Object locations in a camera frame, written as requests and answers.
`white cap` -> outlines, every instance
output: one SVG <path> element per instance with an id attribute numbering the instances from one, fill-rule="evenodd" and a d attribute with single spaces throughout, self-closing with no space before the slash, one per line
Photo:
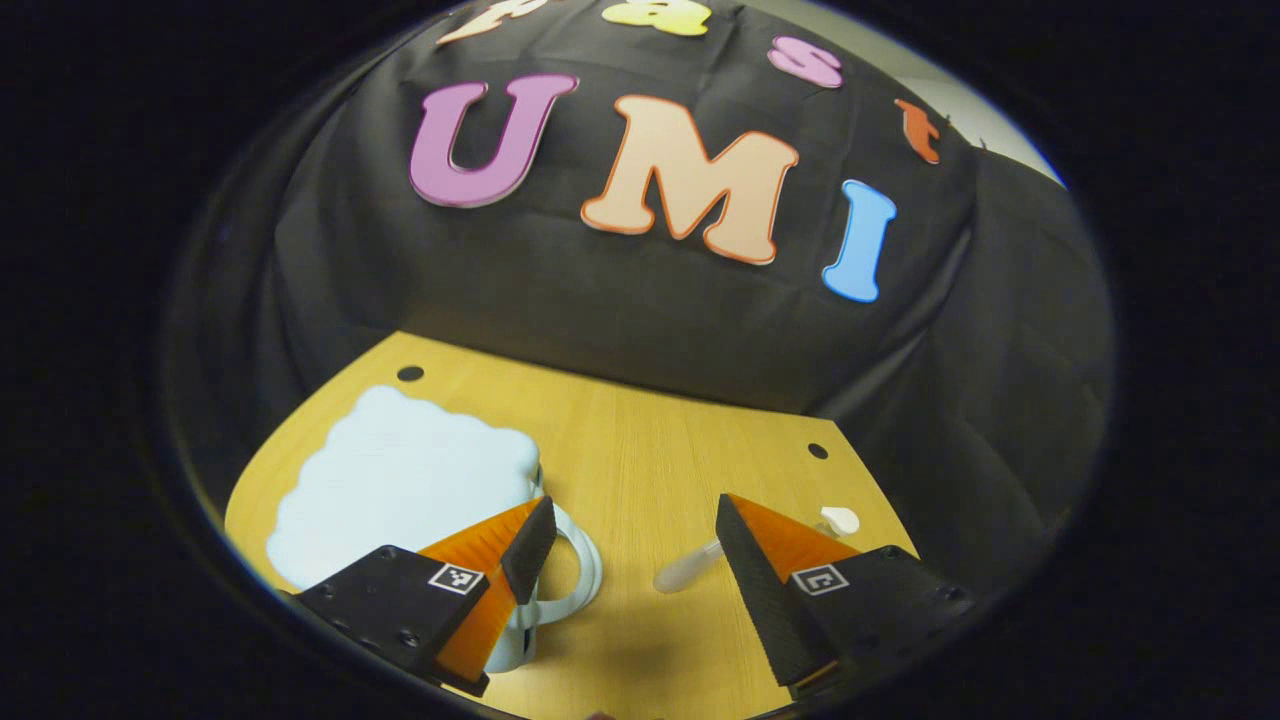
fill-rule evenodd
<path id="1" fill-rule="evenodd" d="M 861 525 L 858 515 L 847 507 L 823 507 L 822 519 L 840 536 L 851 536 Z"/>

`white wall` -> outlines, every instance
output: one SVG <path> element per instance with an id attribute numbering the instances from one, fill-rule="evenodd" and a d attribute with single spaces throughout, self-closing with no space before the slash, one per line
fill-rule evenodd
<path id="1" fill-rule="evenodd" d="M 934 110 L 974 145 L 1012 158 L 1061 183 L 1048 161 L 1004 114 L 951 73 L 896 40 L 859 23 L 840 10 L 803 0 L 740 0 L 820 35 L 878 67 Z"/>

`foam letter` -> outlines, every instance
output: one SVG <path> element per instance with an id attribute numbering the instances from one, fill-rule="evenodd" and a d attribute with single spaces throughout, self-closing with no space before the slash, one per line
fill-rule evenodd
<path id="1" fill-rule="evenodd" d="M 773 261 L 773 217 L 782 178 L 800 161 L 795 147 L 746 132 L 708 160 L 694 117 L 684 105 L 623 95 L 613 106 L 627 119 L 627 131 L 604 193 L 582 204 L 582 222 L 625 234 L 649 232 L 654 213 L 644 199 L 649 178 L 657 177 L 672 237 L 687 237 L 723 197 L 719 220 L 703 234 L 707 247 L 753 265 Z"/>
<path id="2" fill-rule="evenodd" d="M 627 0 L 625 5 L 605 8 L 602 15 L 611 23 L 653 26 L 672 35 L 695 36 L 707 32 L 703 20 L 712 12 L 692 0 Z"/>
<path id="3" fill-rule="evenodd" d="M 902 109 L 902 135 L 906 136 L 906 141 L 927 163 L 937 165 L 938 152 L 929 147 L 929 138 L 937 140 L 938 128 L 929 123 L 929 115 L 906 100 L 895 100 L 893 104 Z"/>
<path id="4" fill-rule="evenodd" d="M 507 127 L 493 160 L 479 170 L 453 164 L 453 140 L 462 127 L 462 115 L 484 97 L 489 86 L 466 82 L 428 95 L 408 161 L 413 190 L 430 202 L 452 208 L 479 208 L 502 200 L 529 173 L 552 104 L 576 87 L 577 78 L 572 76 L 525 76 L 511 81 L 507 94 L 516 100 Z"/>
<path id="5" fill-rule="evenodd" d="M 494 3 L 493 5 L 489 5 L 489 9 L 476 15 L 471 22 L 440 37 L 435 41 L 435 44 L 444 45 L 445 42 L 452 42 L 462 37 L 471 37 L 472 35 L 489 32 L 490 29 L 500 26 L 503 18 L 518 18 L 521 15 L 527 15 L 545 4 L 547 0 L 502 0 L 502 3 Z"/>
<path id="6" fill-rule="evenodd" d="M 835 55 L 795 37 L 774 37 L 773 50 L 767 56 L 774 68 L 818 87 L 840 87 L 845 82 L 840 77 L 840 60 Z"/>
<path id="7" fill-rule="evenodd" d="M 879 263 L 884 228 L 897 217 L 893 201 L 865 183 L 845 181 L 841 186 L 849 199 L 849 224 L 836 264 L 822 272 L 822 282 L 836 295 L 858 302 L 879 297 L 876 287 L 876 264 Z"/>

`mug handle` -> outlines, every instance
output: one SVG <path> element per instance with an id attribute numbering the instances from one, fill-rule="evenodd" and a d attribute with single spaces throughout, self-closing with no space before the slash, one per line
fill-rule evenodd
<path id="1" fill-rule="evenodd" d="M 540 486 L 536 495 L 538 497 L 544 495 Z M 559 505 L 553 503 L 553 510 L 556 512 L 556 534 L 567 539 L 573 546 L 573 552 L 577 553 L 577 587 L 567 597 L 536 601 L 539 625 L 563 620 L 585 607 L 600 592 L 600 580 L 603 579 L 600 551 L 595 548 L 595 543 L 573 524 L 568 512 L 564 512 Z"/>

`black cloth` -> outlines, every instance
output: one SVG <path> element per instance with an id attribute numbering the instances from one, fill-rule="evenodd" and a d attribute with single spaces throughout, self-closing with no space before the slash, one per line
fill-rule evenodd
<path id="1" fill-rule="evenodd" d="M 870 64 L 732 3 L 704 37 L 605 22 L 613 1 L 557 1 L 484 35 L 435 40 L 454 13 L 371 51 L 259 138 L 193 229 L 169 320 L 175 439 L 225 506 L 244 462 L 303 398 L 390 332 L 586 375 L 836 420 L 923 557 L 1002 587 L 1085 487 L 1112 360 L 1102 269 L 1066 191 L 974 149 Z M 776 36 L 841 60 L 823 90 L 765 58 Z M 492 156 L 517 77 L 567 73 L 532 168 L 508 197 L 431 205 L 408 182 L 422 97 L 483 81 L 453 160 Z M 626 120 L 613 101 L 687 106 L 710 155 L 744 132 L 800 152 L 774 222 L 776 260 L 653 229 L 588 227 Z M 895 100 L 941 131 L 931 165 Z M 823 286 L 864 182 L 892 199 L 870 304 Z"/>

